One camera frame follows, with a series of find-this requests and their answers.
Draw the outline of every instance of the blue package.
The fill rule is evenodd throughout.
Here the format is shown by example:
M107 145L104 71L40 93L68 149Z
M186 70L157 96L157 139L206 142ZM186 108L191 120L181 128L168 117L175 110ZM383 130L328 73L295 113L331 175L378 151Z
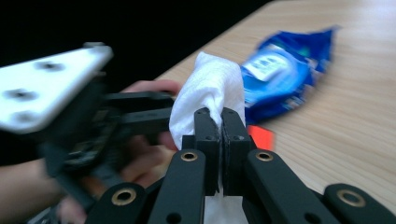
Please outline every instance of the blue package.
M247 124L304 104L331 61L337 27L310 34L279 32L262 41L241 64Z

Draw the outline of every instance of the human hand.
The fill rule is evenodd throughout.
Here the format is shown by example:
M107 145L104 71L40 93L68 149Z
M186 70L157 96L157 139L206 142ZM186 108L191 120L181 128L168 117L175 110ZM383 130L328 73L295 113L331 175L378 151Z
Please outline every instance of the human hand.
M137 81L122 92L167 91L172 95L177 95L180 89L181 86L177 82L163 79ZM124 181L134 182L146 188L163 176L177 147L169 132L160 133L158 141L160 146L151 146L143 135L133 136L129 140L127 150L131 161L120 171L120 176ZM102 195L106 190L103 185L92 178L86 178L84 185L94 195ZM84 223L87 218L84 209L71 196L67 196L59 203L57 215L62 223L79 224Z

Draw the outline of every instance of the black background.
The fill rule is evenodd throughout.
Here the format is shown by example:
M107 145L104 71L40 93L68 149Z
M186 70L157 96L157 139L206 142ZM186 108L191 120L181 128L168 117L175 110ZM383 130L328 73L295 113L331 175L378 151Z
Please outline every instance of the black background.
M7 1L0 6L0 66L103 42L114 52L104 82L116 92L154 79L268 1ZM0 137L7 138L0 164L35 156L30 142Z

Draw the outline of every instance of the wooden table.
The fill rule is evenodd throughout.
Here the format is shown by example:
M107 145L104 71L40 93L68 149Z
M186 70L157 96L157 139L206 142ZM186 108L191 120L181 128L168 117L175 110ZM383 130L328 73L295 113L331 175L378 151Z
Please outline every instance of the wooden table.
M318 192L332 183L365 190L396 214L396 1L275 1L159 78L185 82L199 51L242 63L279 30L342 28L329 72L305 105L261 125L276 153Z

